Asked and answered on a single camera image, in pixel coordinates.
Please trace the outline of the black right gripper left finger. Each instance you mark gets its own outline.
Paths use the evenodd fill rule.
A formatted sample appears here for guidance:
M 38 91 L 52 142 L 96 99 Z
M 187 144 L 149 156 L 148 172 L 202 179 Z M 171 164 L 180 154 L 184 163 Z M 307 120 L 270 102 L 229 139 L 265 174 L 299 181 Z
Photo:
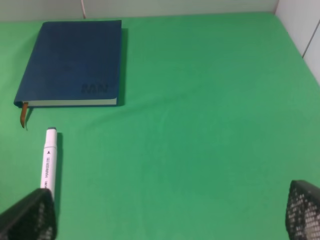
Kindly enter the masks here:
M 57 221 L 52 193 L 37 188 L 0 214 L 2 240 L 55 240 Z

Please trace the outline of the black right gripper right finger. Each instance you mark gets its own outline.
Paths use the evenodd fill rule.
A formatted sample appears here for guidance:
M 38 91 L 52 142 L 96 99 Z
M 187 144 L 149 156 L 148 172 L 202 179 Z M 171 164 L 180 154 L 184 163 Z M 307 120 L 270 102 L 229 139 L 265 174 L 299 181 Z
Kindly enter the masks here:
M 319 187 L 305 180 L 293 180 L 290 183 L 285 228 L 290 240 L 320 238 Z

